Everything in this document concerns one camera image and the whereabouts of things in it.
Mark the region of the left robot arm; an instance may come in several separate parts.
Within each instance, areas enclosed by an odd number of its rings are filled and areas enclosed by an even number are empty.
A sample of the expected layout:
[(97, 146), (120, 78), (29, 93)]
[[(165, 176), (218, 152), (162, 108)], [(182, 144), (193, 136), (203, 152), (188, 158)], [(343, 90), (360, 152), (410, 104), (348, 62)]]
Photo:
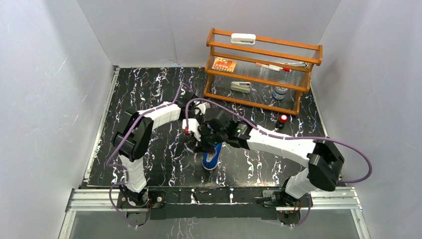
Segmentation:
[(188, 128), (188, 151), (216, 152), (217, 141), (212, 138), (211, 130), (204, 120), (209, 105), (197, 99), (198, 96), (194, 93), (186, 92), (176, 96), (172, 102), (163, 102), (147, 110), (124, 113), (123, 124), (113, 138), (115, 151), (112, 156), (120, 159), (118, 166), (125, 173), (125, 181), (119, 189), (131, 205), (143, 207), (148, 203), (143, 156), (148, 151), (153, 130), (180, 120), (182, 127)]

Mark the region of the blue canvas sneaker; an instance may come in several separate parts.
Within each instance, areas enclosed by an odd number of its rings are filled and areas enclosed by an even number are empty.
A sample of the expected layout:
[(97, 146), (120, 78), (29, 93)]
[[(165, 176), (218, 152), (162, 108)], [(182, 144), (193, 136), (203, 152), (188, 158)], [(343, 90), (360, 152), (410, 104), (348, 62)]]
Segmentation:
[(214, 153), (203, 153), (202, 165), (205, 170), (214, 170), (217, 167), (219, 161), (219, 155), (221, 152), (222, 143), (214, 146)]

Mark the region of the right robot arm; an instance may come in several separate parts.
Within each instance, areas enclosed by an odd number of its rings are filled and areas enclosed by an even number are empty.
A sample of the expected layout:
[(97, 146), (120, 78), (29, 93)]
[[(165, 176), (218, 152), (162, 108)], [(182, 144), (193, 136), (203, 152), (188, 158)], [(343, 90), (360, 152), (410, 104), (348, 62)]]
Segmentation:
[(344, 158), (329, 138), (290, 138), (223, 112), (215, 116), (183, 113), (182, 120), (185, 133), (195, 139), (194, 152), (212, 153), (215, 145), (226, 143), (234, 148), (268, 152), (303, 166), (303, 171), (282, 184), (280, 199), (286, 206), (293, 206), (315, 189), (331, 192), (337, 187)]

